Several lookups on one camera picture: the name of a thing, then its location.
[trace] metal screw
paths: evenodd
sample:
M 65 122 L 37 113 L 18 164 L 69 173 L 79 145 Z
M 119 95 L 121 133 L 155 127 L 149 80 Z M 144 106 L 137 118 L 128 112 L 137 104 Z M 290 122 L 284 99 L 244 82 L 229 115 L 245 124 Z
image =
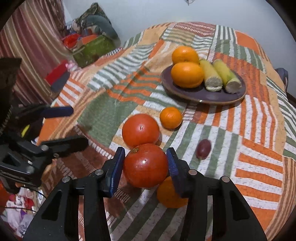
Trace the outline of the metal screw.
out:
M 47 145 L 42 145 L 40 148 L 43 151 L 47 151 L 49 149 L 49 147 Z
M 97 169 L 94 172 L 97 176 L 102 175 L 104 173 L 104 171 L 102 169 Z
M 62 179 L 63 183 L 69 182 L 70 181 L 70 177 L 69 176 L 65 176 Z
M 222 181 L 225 183 L 228 183 L 230 181 L 230 179 L 229 179 L 229 177 L 224 176 L 224 177 L 222 177 Z
M 26 168 L 26 172 L 29 173 L 29 174 L 32 174 L 34 171 L 35 171 L 35 168 L 32 167 L 32 166 L 28 166 L 28 167 Z
M 197 174 L 197 170 L 190 169 L 190 170 L 188 171 L 188 173 L 189 173 L 190 175 L 192 175 L 192 176 L 195 176 L 195 175 Z

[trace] patchwork bedsheet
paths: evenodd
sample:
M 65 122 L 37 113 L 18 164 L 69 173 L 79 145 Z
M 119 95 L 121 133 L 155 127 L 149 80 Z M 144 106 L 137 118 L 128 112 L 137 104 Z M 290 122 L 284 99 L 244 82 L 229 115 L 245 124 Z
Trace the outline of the patchwork bedsheet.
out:
M 242 102 L 214 106 L 185 102 L 166 93 L 161 72 L 172 64 L 179 45 L 193 47 L 200 58 L 222 59 L 242 76 L 247 94 Z M 126 119 L 148 113 L 159 123 L 159 146 L 174 147 L 179 158 L 208 177 L 229 176 L 251 206 L 268 240 L 287 221 L 296 203 L 296 110 L 262 47 L 250 36 L 229 27 L 200 22 L 165 23 L 130 38 L 123 49 L 71 73 L 55 102 L 71 105 L 69 118 L 46 120 L 39 141 L 81 134 L 89 147 L 57 159 L 44 177 L 49 193 L 66 175 L 80 178 L 100 168 L 123 146 Z M 180 129 L 161 127 L 160 111 L 177 107 L 184 116 Z M 206 160 L 194 155 L 202 139 L 212 142 Z M 119 189 L 105 200 L 112 240 L 178 240 L 186 207 L 167 209 L 156 187 L 138 189 L 121 177 Z M 207 240 L 211 238 L 213 209 L 208 202 Z M 83 235 L 83 200 L 79 209 Z

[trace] purple plate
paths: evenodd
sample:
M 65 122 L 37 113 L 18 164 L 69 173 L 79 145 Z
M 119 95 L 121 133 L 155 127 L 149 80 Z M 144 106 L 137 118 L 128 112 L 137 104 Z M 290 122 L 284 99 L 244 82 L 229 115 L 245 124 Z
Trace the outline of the purple plate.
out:
M 161 77 L 162 84 L 168 92 L 178 97 L 181 97 L 183 99 L 206 103 L 206 104 L 226 105 L 226 104 L 232 104 L 237 101 L 240 101 L 246 95 L 246 92 L 247 92 L 246 84 L 243 78 L 240 77 L 236 72 L 234 73 L 237 76 L 237 78 L 241 81 L 242 88 L 239 90 L 239 92 L 235 94 L 229 94 L 225 92 L 224 88 L 222 88 L 222 90 L 217 92 L 207 91 L 203 83 L 200 86 L 193 89 L 183 89 L 179 86 L 176 86 L 170 74 L 172 67 L 173 67 L 172 65 L 167 67 L 161 73 L 160 77 Z

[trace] green bag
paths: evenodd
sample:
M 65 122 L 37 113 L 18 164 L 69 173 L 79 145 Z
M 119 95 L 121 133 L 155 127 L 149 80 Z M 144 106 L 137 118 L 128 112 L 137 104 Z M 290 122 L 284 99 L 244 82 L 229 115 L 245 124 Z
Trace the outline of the green bag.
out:
M 113 49 L 115 49 L 113 41 L 104 35 L 100 35 L 75 51 L 73 57 L 78 66 L 84 68 Z

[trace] grape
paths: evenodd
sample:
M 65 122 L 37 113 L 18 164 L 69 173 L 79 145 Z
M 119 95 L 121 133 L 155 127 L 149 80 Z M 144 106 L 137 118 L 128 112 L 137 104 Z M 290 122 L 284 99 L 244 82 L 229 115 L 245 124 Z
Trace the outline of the grape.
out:
M 211 142 L 208 139 L 203 139 L 200 141 L 196 147 L 196 157 L 198 159 L 204 160 L 207 158 L 211 151 Z

